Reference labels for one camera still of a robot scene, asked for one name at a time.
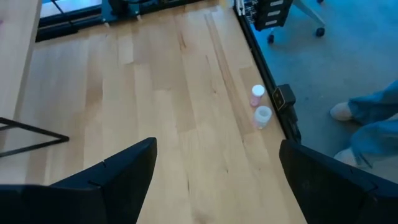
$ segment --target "black cable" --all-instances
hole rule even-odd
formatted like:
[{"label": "black cable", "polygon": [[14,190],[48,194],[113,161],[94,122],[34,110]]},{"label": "black cable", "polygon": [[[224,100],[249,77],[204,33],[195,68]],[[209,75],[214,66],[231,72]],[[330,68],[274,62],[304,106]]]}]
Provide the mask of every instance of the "black cable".
[{"label": "black cable", "polygon": [[128,2],[129,4],[142,4],[142,3],[147,3],[152,0],[139,0],[139,1],[132,1],[132,0],[124,0],[125,2]]}]

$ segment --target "shoe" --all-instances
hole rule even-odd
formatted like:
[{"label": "shoe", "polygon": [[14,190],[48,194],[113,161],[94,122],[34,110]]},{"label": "shoe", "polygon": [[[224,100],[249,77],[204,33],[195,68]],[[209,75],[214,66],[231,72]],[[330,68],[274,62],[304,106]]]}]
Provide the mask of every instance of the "shoe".
[{"label": "shoe", "polygon": [[340,151],[333,158],[350,166],[358,167],[358,163],[356,162],[354,153],[351,148]]},{"label": "shoe", "polygon": [[338,103],[330,110],[330,115],[338,121],[349,121],[353,119],[353,114],[349,110],[348,102]]}]

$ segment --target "person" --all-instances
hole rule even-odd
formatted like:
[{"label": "person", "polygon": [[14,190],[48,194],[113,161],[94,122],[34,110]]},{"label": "person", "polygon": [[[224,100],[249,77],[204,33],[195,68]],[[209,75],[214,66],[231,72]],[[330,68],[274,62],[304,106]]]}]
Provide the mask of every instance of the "person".
[{"label": "person", "polygon": [[355,120],[364,125],[352,135],[351,146],[335,159],[362,168],[398,155],[398,80],[383,91],[339,103],[330,114],[338,121]]}]

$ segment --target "carpeted floor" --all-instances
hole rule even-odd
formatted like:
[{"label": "carpeted floor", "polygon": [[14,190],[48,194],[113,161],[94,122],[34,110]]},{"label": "carpeted floor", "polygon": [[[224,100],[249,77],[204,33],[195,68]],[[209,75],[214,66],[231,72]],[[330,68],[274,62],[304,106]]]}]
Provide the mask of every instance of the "carpeted floor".
[{"label": "carpeted floor", "polygon": [[[398,79],[398,2],[305,2],[325,20],[324,37],[314,36],[316,24],[295,6],[273,45],[269,30],[256,37],[277,84],[289,83],[295,93],[303,145],[333,156],[349,146],[357,126],[332,120],[329,109]],[[370,172],[398,182],[397,170],[398,159],[390,159]]]}]

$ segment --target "jeans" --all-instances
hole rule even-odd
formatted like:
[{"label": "jeans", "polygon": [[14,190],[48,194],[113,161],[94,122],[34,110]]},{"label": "jeans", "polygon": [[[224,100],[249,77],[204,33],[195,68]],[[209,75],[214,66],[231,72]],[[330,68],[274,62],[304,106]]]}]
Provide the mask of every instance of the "jeans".
[{"label": "jeans", "polygon": [[358,164],[398,155],[398,80],[385,90],[350,99],[349,109],[364,126],[351,137],[351,148]]}]

